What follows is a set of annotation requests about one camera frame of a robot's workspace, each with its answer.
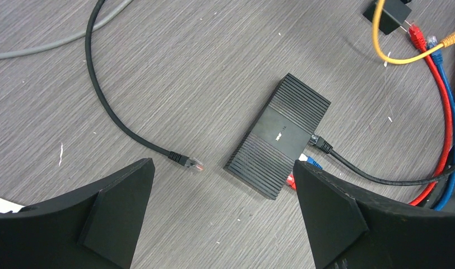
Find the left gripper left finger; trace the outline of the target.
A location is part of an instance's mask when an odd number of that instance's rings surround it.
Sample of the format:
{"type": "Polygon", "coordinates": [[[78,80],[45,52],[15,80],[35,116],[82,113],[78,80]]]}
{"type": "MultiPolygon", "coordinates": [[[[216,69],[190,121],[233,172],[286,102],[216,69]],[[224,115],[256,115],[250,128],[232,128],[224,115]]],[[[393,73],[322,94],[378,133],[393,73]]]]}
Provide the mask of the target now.
{"type": "Polygon", "coordinates": [[[154,180],[150,158],[0,213],[0,268],[130,268],[154,180]]]}

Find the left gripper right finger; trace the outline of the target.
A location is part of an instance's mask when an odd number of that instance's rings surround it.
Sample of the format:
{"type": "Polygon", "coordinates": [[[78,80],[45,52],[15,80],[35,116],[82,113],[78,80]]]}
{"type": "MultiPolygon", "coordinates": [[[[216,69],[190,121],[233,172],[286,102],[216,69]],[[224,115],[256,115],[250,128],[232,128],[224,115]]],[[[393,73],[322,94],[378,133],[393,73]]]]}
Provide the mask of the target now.
{"type": "Polygon", "coordinates": [[[293,167],[316,268],[455,268],[455,213],[415,207],[293,167]]]}

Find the black network switch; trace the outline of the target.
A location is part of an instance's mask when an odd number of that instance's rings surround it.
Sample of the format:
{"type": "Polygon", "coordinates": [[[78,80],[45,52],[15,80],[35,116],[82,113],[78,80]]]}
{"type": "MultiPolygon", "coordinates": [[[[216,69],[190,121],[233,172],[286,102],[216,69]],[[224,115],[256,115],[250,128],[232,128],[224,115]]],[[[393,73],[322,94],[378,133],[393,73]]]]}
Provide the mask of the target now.
{"type": "Polygon", "coordinates": [[[275,200],[330,104],[288,73],[249,126],[225,170],[275,200]]]}

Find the green white chessboard mat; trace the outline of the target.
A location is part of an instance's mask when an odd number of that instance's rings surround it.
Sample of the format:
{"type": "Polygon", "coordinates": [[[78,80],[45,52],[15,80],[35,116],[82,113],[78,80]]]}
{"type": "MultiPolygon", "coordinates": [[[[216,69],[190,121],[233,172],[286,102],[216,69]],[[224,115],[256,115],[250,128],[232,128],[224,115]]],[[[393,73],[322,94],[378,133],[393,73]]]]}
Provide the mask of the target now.
{"type": "Polygon", "coordinates": [[[24,205],[19,205],[0,198],[0,213],[18,213],[22,208],[24,208],[24,205]]]}

